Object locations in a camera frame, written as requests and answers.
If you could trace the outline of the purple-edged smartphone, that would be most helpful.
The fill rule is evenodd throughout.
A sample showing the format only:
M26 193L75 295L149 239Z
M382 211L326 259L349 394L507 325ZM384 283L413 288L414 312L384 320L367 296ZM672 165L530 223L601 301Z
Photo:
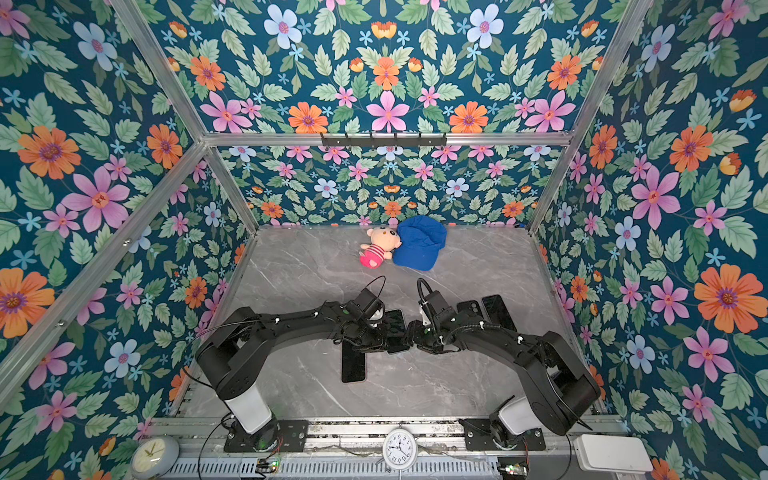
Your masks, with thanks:
M355 350L343 350L341 381L345 384L357 383L364 381L366 376L366 355Z

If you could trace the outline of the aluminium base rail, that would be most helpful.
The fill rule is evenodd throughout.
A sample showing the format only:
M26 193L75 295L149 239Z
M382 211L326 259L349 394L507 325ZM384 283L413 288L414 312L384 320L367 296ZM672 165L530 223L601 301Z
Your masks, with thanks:
M616 415L587 415L567 435L542 427L523 440L508 445L492 438L490 422L479 417L318 417L280 420L276 432L262 447L247 447L230 432L230 422L214 417L160 418L151 426L152 437L171 437L181 453L203 457L265 458L275 453L288 456L342 454L354 457L382 453L385 438L396 429L414 437L421 455L450 457L497 457L529 454L566 455L576 439L592 434L625 436Z

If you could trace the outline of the blue-edged smartphone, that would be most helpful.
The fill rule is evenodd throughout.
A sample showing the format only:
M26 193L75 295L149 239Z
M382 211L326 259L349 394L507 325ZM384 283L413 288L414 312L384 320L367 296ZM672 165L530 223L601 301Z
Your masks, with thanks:
M388 354L396 354L407 351L410 346L405 341L406 323L400 310L386 312L386 351Z

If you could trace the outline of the white box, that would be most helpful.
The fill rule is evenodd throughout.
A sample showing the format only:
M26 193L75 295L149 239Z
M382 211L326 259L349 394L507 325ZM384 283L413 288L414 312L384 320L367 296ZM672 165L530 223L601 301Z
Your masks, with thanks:
M638 438L584 434L575 440L574 447L584 471L646 474L653 470L650 456Z

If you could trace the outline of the black phone case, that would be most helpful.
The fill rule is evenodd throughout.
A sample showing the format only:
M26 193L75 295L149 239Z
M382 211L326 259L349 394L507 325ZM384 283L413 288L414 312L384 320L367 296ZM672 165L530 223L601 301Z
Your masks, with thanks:
M457 304L459 313L469 313L471 315L483 316L481 304L477 300L462 301Z

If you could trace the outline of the blue baseball cap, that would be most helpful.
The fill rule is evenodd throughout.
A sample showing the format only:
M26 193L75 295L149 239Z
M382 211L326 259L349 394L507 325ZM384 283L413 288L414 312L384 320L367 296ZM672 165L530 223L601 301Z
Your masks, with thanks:
M402 244L394 251L393 262L400 267L429 271L446 245L446 227L427 216L415 216L397 227Z

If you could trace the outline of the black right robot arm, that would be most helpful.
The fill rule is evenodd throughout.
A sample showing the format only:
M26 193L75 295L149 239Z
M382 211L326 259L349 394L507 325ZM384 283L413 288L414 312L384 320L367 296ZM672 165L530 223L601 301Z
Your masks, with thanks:
M483 354L516 373L523 394L489 416L498 444L537 429L564 436L575 425L589 427L582 417L600 399L600 387L560 334L524 334L472 310L460 312L423 278L417 293L422 319L408 325L408 343L432 355Z

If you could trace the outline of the white round clock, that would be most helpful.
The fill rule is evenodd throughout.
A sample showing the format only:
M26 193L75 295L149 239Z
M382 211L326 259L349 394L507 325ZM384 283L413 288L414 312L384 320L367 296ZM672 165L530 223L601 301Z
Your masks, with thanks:
M411 432L399 427L390 431L382 445L382 456L390 470L402 471L411 468L417 461L418 444Z

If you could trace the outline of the beige round clock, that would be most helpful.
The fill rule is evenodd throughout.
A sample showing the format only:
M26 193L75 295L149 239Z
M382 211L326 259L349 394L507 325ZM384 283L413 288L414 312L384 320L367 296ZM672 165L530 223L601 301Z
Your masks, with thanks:
M146 439L134 451L130 461L133 479L157 479L169 472L180 455L180 445L172 437Z

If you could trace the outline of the silver-edged black smartphone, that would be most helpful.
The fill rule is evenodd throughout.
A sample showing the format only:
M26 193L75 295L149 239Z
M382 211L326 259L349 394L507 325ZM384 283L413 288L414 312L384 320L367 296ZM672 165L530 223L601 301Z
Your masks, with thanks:
M491 323L512 331L517 330L501 295L495 294L483 297L482 304Z

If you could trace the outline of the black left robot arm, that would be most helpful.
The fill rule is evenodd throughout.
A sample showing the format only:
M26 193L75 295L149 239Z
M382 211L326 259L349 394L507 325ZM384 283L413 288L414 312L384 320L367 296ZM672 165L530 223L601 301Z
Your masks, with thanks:
M278 441L278 421L257 386L272 352L314 340L347 343L361 353L382 351L387 348L384 314L384 303L367 288L351 301L325 301L299 312L235 310L195 353L197 365L233 417L225 450L265 451Z

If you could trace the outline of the pink plush pig toy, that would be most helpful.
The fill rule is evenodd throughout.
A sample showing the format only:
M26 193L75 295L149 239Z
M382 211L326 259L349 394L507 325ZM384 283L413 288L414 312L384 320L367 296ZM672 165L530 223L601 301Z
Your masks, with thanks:
M380 226L366 231L368 242L360 245L359 260L363 267L379 268L386 260L393 259L393 252L402 245L394 228Z

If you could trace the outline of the black hook rail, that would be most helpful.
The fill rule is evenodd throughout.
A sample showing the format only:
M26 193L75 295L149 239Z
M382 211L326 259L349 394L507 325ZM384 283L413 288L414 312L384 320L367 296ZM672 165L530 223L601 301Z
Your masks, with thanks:
M393 133L393 134L321 134L324 147L443 147L448 144L446 134Z

